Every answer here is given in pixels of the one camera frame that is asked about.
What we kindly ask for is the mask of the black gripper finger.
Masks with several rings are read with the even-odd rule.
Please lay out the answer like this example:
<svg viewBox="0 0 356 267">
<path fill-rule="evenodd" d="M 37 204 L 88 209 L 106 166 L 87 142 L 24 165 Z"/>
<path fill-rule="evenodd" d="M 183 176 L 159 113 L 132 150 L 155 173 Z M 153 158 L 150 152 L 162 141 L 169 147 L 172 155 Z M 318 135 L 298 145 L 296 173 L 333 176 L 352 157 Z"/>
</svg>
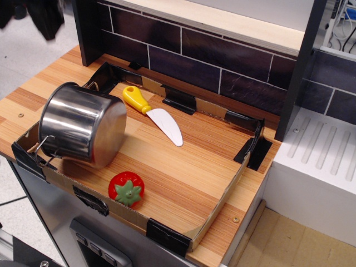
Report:
<svg viewBox="0 0 356 267">
<path fill-rule="evenodd" d="M 16 1 L 0 0 L 0 28 L 4 29 L 8 22 L 15 18 Z"/>
<path fill-rule="evenodd" d="M 65 23 L 63 1 L 28 1 L 27 11 L 46 41 L 55 39 L 58 30 Z"/>
</svg>

